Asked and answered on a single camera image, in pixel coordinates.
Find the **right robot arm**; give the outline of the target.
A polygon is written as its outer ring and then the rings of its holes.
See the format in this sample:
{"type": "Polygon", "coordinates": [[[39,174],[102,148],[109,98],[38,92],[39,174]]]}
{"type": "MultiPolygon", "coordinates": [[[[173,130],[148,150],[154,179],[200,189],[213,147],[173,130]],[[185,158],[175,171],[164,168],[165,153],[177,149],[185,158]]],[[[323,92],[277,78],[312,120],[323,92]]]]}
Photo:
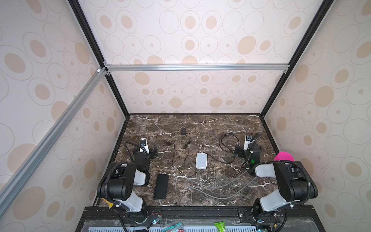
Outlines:
{"type": "Polygon", "coordinates": [[[242,168],[253,177],[274,178],[277,189],[258,198],[252,206],[251,215],[258,219],[264,213],[304,205],[318,196],[318,188],[301,162],[288,159],[260,161],[261,147],[249,143],[236,146],[234,154],[244,158],[242,168]]]}

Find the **black network switch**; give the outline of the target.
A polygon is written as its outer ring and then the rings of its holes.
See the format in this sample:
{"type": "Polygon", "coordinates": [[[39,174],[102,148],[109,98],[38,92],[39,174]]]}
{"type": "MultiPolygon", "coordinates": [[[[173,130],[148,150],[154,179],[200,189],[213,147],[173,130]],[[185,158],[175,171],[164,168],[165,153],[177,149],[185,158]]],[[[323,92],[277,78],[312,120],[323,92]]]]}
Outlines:
{"type": "Polygon", "coordinates": [[[167,196],[169,183],[169,175],[167,174],[158,174],[156,179],[156,186],[154,189],[154,200],[165,200],[167,196]]]}

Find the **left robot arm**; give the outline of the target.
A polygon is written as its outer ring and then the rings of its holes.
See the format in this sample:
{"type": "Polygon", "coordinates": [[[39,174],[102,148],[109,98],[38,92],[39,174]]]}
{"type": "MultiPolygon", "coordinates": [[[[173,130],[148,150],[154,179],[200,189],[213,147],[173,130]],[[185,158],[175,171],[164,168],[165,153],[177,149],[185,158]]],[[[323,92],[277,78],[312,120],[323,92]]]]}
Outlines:
{"type": "Polygon", "coordinates": [[[134,150],[134,162],[113,162],[107,167],[97,196],[128,213],[147,214],[146,203],[133,190],[145,187],[150,181],[150,160],[157,156],[157,148],[134,150]]]}

